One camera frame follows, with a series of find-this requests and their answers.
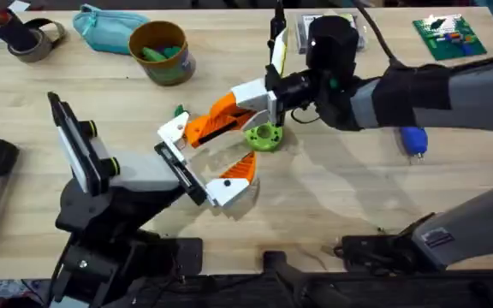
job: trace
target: tape roll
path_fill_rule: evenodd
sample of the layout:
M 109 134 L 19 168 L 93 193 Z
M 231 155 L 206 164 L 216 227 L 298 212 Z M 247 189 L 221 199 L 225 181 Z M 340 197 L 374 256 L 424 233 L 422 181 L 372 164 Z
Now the tape roll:
M 45 25 L 54 24 L 58 31 L 58 38 L 54 41 L 50 40 L 50 38 L 41 30 L 40 28 Z M 38 44 L 35 45 L 30 50 L 18 51 L 15 50 L 11 45 L 7 45 L 9 52 L 18 57 L 22 62 L 37 62 L 39 60 L 45 59 L 50 51 L 55 49 L 66 37 L 66 29 L 64 26 L 58 22 L 54 22 L 48 20 L 46 18 L 36 18 L 32 19 L 26 23 L 24 26 L 28 27 L 30 32 L 38 39 Z

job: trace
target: blue marker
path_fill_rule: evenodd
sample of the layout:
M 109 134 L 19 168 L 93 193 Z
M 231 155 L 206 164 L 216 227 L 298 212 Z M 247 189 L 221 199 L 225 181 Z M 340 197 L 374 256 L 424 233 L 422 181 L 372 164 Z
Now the blue marker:
M 423 127 L 401 127 L 402 144 L 409 156 L 424 158 L 427 151 L 427 133 Z

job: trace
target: green gear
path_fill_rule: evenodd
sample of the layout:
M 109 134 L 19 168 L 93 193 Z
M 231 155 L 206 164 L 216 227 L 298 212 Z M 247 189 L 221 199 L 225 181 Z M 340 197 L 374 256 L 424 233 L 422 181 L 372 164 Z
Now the green gear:
M 244 132 L 246 142 L 255 151 L 273 151 L 281 143 L 282 127 L 267 122 Z

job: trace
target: black strap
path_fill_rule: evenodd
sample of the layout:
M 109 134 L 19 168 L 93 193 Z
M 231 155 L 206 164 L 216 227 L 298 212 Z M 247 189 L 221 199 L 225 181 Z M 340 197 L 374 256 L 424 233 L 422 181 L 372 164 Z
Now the black strap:
M 54 24 L 56 26 L 56 29 L 58 31 L 58 38 L 51 41 L 51 46 L 52 49 L 55 49 L 58 47 L 58 45 L 66 38 L 66 29 L 64 26 L 56 21 L 52 21 L 46 18 L 34 18 L 30 21 L 27 21 L 24 23 L 24 26 L 32 28 L 32 29 L 39 29 L 43 26 L 49 25 L 49 24 Z
M 372 93 L 379 126 L 418 126 L 413 108 L 450 110 L 450 69 L 437 64 L 420 68 L 389 67 Z

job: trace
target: gray robot arm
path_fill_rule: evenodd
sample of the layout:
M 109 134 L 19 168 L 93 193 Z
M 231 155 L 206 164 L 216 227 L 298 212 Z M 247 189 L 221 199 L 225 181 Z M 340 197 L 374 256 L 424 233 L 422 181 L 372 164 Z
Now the gray robot arm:
M 380 82 L 381 79 L 369 81 L 350 99 L 351 116 L 358 125 L 357 129 L 393 127 L 404 123 L 403 119 L 393 117 L 385 118 L 385 123 L 378 120 L 378 112 L 382 109 L 375 107 L 373 98 Z M 493 63 L 452 75 L 448 79 L 448 98 L 447 109 L 442 108 L 439 102 L 433 106 L 413 106 L 415 125 L 493 131 Z M 418 261 L 415 262 L 424 260 L 424 263 L 430 263 L 425 268 L 434 270 L 445 270 L 450 264 L 492 254 L 493 189 L 452 210 L 417 223 L 401 237 L 408 238 L 410 247 L 418 254 Z
M 375 128 L 400 126 L 382 125 L 377 120 L 372 93 L 380 79 L 362 86 L 351 98 L 353 117 L 359 127 Z M 420 127 L 462 127 L 493 131 L 493 64 L 468 69 L 448 80 L 449 110 L 413 107 L 416 124 Z

